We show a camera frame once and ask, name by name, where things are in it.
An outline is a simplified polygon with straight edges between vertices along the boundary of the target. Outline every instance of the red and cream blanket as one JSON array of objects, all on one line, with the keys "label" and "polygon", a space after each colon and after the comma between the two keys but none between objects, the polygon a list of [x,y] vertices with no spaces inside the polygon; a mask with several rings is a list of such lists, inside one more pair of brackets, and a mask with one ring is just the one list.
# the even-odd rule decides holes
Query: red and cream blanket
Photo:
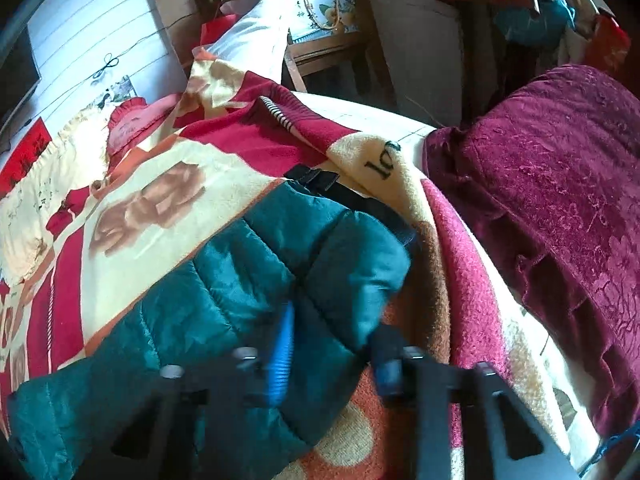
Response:
[{"label": "red and cream blanket", "polygon": [[[54,242],[36,271],[11,288],[0,283],[5,433],[12,391],[91,355],[153,283],[302,163],[336,171],[417,230],[422,251],[386,320],[441,362],[491,362],[568,451],[519,306],[449,202],[397,143],[340,126],[282,86],[216,59],[197,59],[178,104],[152,123],[104,182],[71,192],[49,219]],[[401,475],[409,428],[403,416],[388,416],[364,374],[332,430],[281,476]],[[457,477],[463,463],[455,412],[452,445]]]}]

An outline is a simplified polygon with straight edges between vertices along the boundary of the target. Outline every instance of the maroon velvet cover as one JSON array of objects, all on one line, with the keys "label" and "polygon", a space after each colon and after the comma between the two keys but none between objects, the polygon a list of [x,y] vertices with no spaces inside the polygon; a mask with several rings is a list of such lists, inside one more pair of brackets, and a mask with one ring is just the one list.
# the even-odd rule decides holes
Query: maroon velvet cover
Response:
[{"label": "maroon velvet cover", "polygon": [[639,159],[640,102],[586,66],[556,68],[424,144],[431,180],[596,379],[601,434],[640,415]]}]

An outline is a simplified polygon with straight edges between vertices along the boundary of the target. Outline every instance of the wooden furniture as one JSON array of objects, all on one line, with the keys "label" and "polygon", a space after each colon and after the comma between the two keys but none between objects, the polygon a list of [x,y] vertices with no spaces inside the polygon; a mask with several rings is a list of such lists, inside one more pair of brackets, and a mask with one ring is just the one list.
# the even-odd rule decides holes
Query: wooden furniture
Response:
[{"label": "wooden furniture", "polygon": [[369,0],[355,1],[359,31],[290,44],[287,47],[284,67],[289,75],[290,85],[297,91],[306,92],[306,86],[302,79],[304,76],[349,60],[353,68],[358,93],[367,94],[370,91],[368,56],[388,106],[391,109],[396,109],[393,83],[386,65]]}]

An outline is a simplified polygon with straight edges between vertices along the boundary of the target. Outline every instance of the electrical cord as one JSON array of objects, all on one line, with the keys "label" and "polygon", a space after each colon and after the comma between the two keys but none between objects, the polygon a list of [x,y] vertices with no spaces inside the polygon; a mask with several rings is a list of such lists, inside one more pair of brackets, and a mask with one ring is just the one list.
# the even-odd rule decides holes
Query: electrical cord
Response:
[{"label": "electrical cord", "polygon": [[31,121],[33,121],[35,118],[37,118],[38,116],[42,115],[47,109],[51,108],[60,98],[64,97],[65,95],[67,95],[69,92],[72,92],[73,90],[75,90],[76,88],[78,88],[80,85],[86,83],[87,81],[89,81],[89,79],[98,79],[102,76],[102,74],[104,74],[108,69],[110,68],[114,68],[115,66],[118,65],[118,63],[120,62],[120,58],[122,56],[124,56],[125,54],[128,54],[131,50],[133,50],[136,46],[138,46],[140,43],[142,43],[145,40],[148,40],[149,38],[155,36],[156,34],[159,34],[160,32],[164,31],[164,30],[169,30],[171,27],[173,27],[176,23],[181,22],[182,20],[184,20],[185,18],[188,18],[190,16],[194,16],[196,15],[196,12],[192,12],[191,14],[185,14],[184,16],[181,16],[180,18],[178,18],[177,20],[175,20],[173,23],[167,25],[166,27],[163,28],[159,28],[158,30],[156,30],[155,32],[152,32],[151,34],[149,34],[148,36],[145,36],[144,38],[140,38],[139,40],[137,40],[133,45],[131,45],[127,50],[122,51],[121,53],[119,53],[117,56],[114,56],[111,52],[107,53],[104,56],[104,65],[102,65],[98,70],[96,70],[95,72],[93,72],[90,76],[82,79],[82,81],[76,83],[75,85],[73,85],[71,88],[67,89],[66,91],[62,92],[62,94],[60,94],[58,97],[56,97],[55,99],[53,99],[52,102],[50,102],[49,105],[47,105],[46,107],[44,107],[42,110],[40,110],[36,115],[34,115],[33,117],[30,117],[22,126],[22,128],[24,128],[25,126],[27,126],[28,124],[31,123]]}]

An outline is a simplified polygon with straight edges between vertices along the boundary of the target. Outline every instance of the teal puffer jacket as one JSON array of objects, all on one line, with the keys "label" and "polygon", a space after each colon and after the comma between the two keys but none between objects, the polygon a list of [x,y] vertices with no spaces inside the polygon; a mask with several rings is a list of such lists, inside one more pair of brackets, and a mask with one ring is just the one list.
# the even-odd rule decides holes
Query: teal puffer jacket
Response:
[{"label": "teal puffer jacket", "polygon": [[[36,480],[70,480],[144,397],[149,377],[245,346],[295,289],[286,398],[244,414],[243,438],[264,450],[255,477],[270,478],[309,451],[348,402],[367,337],[409,263],[375,218],[281,184],[157,282],[93,356],[20,386],[10,443]],[[241,448],[228,443],[232,463]]]}]

